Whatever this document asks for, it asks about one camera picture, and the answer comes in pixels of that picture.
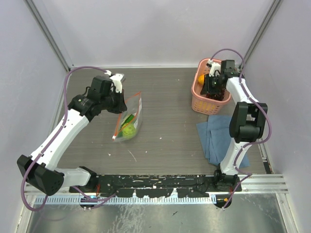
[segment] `wall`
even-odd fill
[[[218,49],[246,53],[272,0],[34,2],[75,66],[113,67],[197,66]]]
[[[302,232],[311,231],[310,22],[310,1],[283,1],[246,66],[250,90],[268,104],[270,159],[284,174]]]
[[[22,207],[16,161],[48,135],[65,70],[22,0],[0,3],[0,226],[14,232]]]

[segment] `plastic basket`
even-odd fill
[[[202,86],[198,83],[198,79],[202,74],[208,74],[209,68],[207,67],[207,61],[209,58],[203,59],[199,63],[199,67],[196,71],[194,81],[191,87],[191,93],[192,93],[192,109],[196,112],[207,114],[207,115],[214,115],[217,114],[221,108],[228,104],[231,100],[231,94],[226,90],[225,96],[222,101],[218,100],[212,100],[209,98],[206,98],[205,96],[200,95],[200,92],[202,90]]]

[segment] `towel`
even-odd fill
[[[216,166],[225,158],[231,142],[230,121],[230,116],[210,115],[208,122],[196,124],[205,158]],[[246,166],[250,166],[247,154],[240,167]]]

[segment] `orange plastic basket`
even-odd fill
[[[202,90],[202,86],[198,83],[198,79],[202,74],[209,74],[209,68],[207,67],[207,61],[209,58],[203,59],[199,63],[198,70],[196,71],[194,81],[191,87],[191,93],[192,93],[192,109],[196,112],[207,114],[207,115],[214,115],[217,114],[221,108],[228,104],[231,100],[231,94],[226,90],[225,96],[222,101],[218,100],[212,100],[209,98],[206,98],[203,95],[200,95],[200,92]]]

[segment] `plastic bag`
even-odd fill
[[[116,130],[112,136],[113,142],[132,139],[136,136],[141,126],[141,92],[128,98],[125,104],[127,106],[127,111],[119,114]]]

